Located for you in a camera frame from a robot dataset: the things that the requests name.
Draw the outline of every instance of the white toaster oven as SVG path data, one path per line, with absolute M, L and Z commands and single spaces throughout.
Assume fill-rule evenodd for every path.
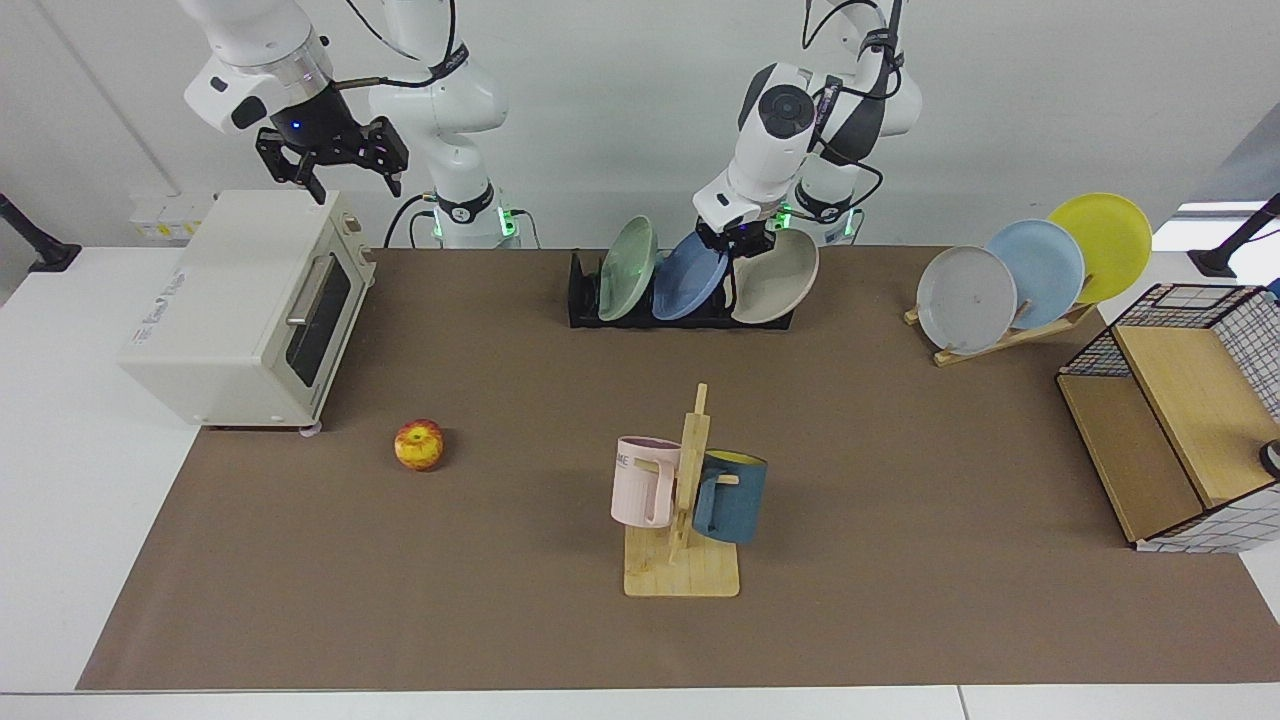
M 192 424 L 312 425 L 374 282 L 365 250 L 339 192 L 223 192 L 119 364 Z

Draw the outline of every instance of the wooden mug tree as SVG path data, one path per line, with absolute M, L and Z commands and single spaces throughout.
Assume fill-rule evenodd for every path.
M 628 597 L 735 597 L 739 593 L 737 546 L 692 529 L 694 502 L 712 425 L 705 410 L 707 383 L 699 383 L 694 411 L 685 414 L 671 525 L 626 528 L 622 588 Z M 716 482 L 732 484 L 737 478 L 721 475 Z

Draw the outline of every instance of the pink mug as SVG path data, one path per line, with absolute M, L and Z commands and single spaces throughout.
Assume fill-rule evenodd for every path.
M 677 442 L 636 436 L 618 438 L 609 512 L 613 519 L 636 528 L 669 525 L 678 464 Z

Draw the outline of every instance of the oven handle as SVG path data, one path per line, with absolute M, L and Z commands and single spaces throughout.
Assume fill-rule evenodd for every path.
M 302 290 L 298 291 L 298 299 L 293 301 L 293 307 L 289 309 L 284 324 L 293 327 L 311 324 L 311 318 L 315 316 L 316 307 L 320 306 L 320 292 L 329 282 L 329 275 L 333 273 L 337 261 L 337 258 L 333 255 L 324 255 L 311 261 L 307 279 L 302 282 Z

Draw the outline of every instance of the red yellow apple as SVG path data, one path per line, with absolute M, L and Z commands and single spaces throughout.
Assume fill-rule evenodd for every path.
M 430 470 L 444 454 L 444 433 L 431 420 L 410 420 L 396 433 L 396 457 L 410 470 Z

